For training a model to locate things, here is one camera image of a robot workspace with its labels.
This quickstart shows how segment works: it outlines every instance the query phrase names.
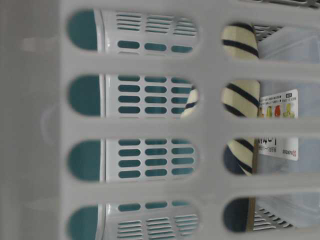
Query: cream and navy stripe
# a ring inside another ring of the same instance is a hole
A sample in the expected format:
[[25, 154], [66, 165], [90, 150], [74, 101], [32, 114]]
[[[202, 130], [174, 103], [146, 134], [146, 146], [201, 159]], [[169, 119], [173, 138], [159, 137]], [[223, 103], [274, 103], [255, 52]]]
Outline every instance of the cream and navy stripe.
[[197, 102], [198, 102], [198, 90], [195, 88], [195, 86], [192, 86], [184, 111], [181, 114], [181, 117], [183, 118], [190, 115], [195, 110], [195, 106]]
[[[254, 29], [245, 23], [228, 25], [222, 33], [223, 48], [228, 55], [237, 59], [259, 59]], [[229, 83], [222, 91], [221, 101], [226, 110], [238, 117], [256, 118], [260, 98], [260, 84], [256, 80], [239, 79]], [[191, 114], [198, 101], [198, 91], [193, 87], [181, 117]], [[227, 150], [229, 165], [236, 162], [236, 172], [252, 174], [254, 138], [230, 141]]]

